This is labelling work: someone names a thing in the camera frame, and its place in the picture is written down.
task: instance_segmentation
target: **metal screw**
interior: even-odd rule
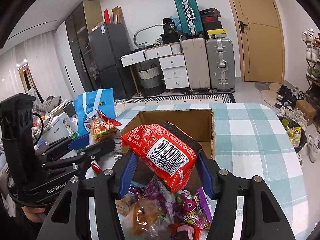
[[[70,181],[71,183],[76,183],[79,180],[79,178],[77,176],[73,176]]]
[[[106,169],[103,173],[104,173],[104,175],[110,176],[110,175],[112,175],[113,170],[112,169]]]
[[[260,176],[254,176],[254,181],[256,182],[261,182],[262,181],[262,178]]]
[[[225,169],[221,169],[221,170],[219,171],[219,173],[220,173],[221,175],[223,175],[223,176],[226,176],[229,172],[228,172],[227,170],[225,170]]]

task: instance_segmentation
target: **rug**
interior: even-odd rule
[[[280,88],[281,84],[269,83],[269,82],[255,82],[254,86],[259,90],[260,95],[264,101],[269,105],[273,106],[278,101],[277,90]]]
[[[116,104],[130,104],[153,101],[172,101],[172,100],[190,100],[190,99],[220,99],[216,103],[235,103],[235,98],[232,93],[217,93],[210,95],[178,95],[178,96],[161,96],[150,98],[131,98],[131,99],[117,99]]]

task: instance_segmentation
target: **human hand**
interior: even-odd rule
[[[43,213],[45,211],[45,208],[22,207],[22,210],[30,221],[35,223],[43,223],[38,214]]]

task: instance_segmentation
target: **blue tote bag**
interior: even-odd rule
[[[83,93],[78,96],[74,104],[78,116],[80,136],[90,132],[92,119],[96,117],[97,110],[106,117],[116,118],[112,88]]]

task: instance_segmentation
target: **green and white tablecloth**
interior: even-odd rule
[[[121,129],[139,111],[169,109],[213,109],[216,161],[220,168],[248,179],[260,175],[278,200],[296,239],[306,239],[309,211],[303,174],[287,133],[274,111],[261,104],[249,103],[136,106],[121,113],[117,120],[122,123]],[[240,239],[242,215],[243,197],[239,197],[234,240]],[[92,224],[92,239],[98,239]]]

